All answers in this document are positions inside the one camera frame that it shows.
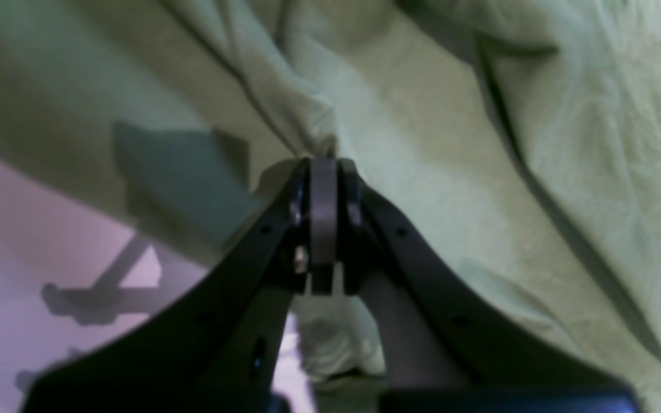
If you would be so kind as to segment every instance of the wrinkled fabric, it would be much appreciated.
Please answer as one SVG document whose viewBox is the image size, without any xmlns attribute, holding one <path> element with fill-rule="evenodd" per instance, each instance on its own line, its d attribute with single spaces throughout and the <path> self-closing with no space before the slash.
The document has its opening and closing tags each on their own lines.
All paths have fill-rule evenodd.
<svg viewBox="0 0 661 413">
<path fill-rule="evenodd" d="M 183 138 L 226 165 L 176 183 Z M 51 188 L 212 266 L 305 155 L 661 412 L 661 0 L 0 0 L 0 159 Z"/>
</svg>

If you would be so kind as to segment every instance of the green sheet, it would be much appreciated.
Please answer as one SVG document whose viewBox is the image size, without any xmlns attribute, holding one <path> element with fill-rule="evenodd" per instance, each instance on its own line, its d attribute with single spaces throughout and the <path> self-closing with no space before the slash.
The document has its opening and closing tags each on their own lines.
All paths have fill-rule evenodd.
<svg viewBox="0 0 661 413">
<path fill-rule="evenodd" d="M 0 0 L 0 159 L 45 185 L 210 266 L 305 155 L 661 412 L 661 0 Z"/>
</svg>

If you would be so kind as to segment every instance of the black bracket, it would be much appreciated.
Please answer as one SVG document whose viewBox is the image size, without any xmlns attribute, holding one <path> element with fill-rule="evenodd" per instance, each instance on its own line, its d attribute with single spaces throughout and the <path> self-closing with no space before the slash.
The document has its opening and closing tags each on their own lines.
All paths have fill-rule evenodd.
<svg viewBox="0 0 661 413">
<path fill-rule="evenodd" d="M 270 386 L 294 294 L 344 291 L 374 315 L 382 412 L 637 413 L 626 384 L 547 345 L 462 282 L 348 159 L 299 161 L 247 235 L 177 303 L 39 379 L 26 413 L 289 411 Z"/>
</svg>

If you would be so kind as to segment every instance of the green fabric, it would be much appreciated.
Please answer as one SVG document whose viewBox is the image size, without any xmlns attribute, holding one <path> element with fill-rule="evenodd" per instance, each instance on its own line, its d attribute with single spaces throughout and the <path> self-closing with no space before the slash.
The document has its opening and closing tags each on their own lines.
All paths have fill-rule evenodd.
<svg viewBox="0 0 661 413">
<path fill-rule="evenodd" d="M 222 198 L 135 182 L 218 135 L 244 149 L 205 159 L 238 160 L 190 185 L 242 165 L 244 195 L 211 188 L 244 206 L 193 225 Z M 661 412 L 661 0 L 0 0 L 0 159 L 46 185 L 211 265 L 305 154 L 356 160 L 490 303 Z"/>
</svg>

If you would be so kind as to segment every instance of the green cloth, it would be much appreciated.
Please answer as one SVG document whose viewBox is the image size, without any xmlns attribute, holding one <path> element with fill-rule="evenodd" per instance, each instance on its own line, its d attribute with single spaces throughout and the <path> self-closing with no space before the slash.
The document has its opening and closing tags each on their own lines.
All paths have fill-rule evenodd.
<svg viewBox="0 0 661 413">
<path fill-rule="evenodd" d="M 661 0 L 0 0 L 0 159 L 42 183 L 212 265 L 305 154 L 661 412 Z"/>
</svg>

